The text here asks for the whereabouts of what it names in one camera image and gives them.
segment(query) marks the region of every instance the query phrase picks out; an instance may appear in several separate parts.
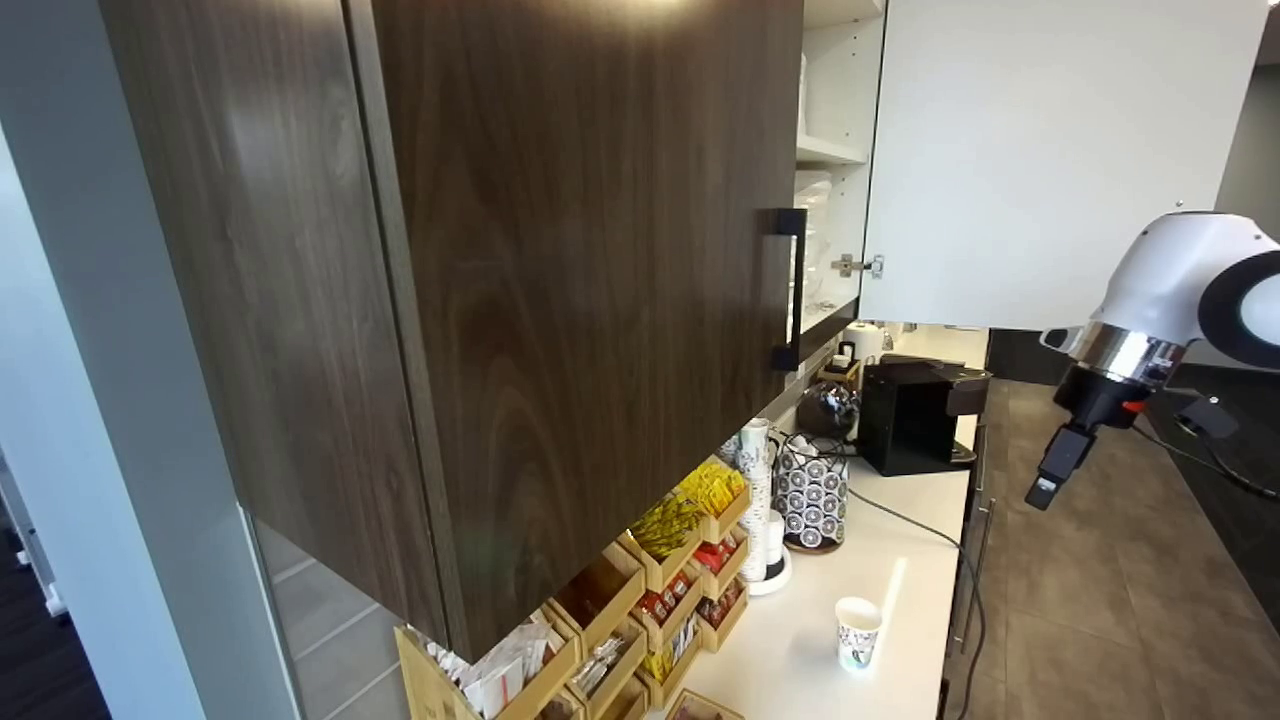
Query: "cabinet handle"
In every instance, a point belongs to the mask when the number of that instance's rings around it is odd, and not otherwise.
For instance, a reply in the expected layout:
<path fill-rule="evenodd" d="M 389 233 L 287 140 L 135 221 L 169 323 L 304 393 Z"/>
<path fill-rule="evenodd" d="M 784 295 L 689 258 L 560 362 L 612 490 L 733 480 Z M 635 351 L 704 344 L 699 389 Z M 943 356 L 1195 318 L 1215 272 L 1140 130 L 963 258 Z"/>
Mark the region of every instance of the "cabinet handle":
<path fill-rule="evenodd" d="M 796 371 L 800 367 L 805 229 L 807 229 L 807 212 L 805 208 L 776 208 L 771 212 L 771 237 L 776 241 L 796 241 L 790 274 L 788 274 L 790 278 L 788 344 L 776 344 L 768 351 L 768 367 L 776 367 L 776 371 Z"/>

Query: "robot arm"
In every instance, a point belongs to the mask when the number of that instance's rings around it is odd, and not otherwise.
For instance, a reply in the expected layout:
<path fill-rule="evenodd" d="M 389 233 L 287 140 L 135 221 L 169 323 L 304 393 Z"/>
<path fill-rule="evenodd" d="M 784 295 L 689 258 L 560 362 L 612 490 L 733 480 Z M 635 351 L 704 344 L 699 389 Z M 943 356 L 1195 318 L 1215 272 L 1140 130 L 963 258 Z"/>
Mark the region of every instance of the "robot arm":
<path fill-rule="evenodd" d="M 1158 216 L 1126 249 L 1090 323 L 1064 344 L 1071 371 L 1051 400 L 1071 421 L 1046 440 L 1026 502 L 1046 508 L 1096 428 L 1126 428 L 1200 334 L 1280 367 L 1280 243 L 1242 216 Z"/>

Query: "white countertop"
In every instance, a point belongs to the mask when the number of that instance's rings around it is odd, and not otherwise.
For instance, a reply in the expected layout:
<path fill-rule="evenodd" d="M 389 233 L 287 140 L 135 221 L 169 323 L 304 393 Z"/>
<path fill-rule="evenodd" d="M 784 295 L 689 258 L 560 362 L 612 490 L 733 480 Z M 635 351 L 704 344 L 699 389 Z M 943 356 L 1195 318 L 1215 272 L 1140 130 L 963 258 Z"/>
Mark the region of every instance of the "white countertop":
<path fill-rule="evenodd" d="M 850 489 L 959 540 L 966 470 L 877 474 L 854 465 Z M 699 654 L 685 686 L 748 720 L 932 720 L 946 652 L 956 548 L 847 496 L 845 543 L 790 552 L 790 582 L 751 600 L 717 654 Z M 836 664 L 836 600 L 884 600 L 904 562 L 869 670 Z"/>

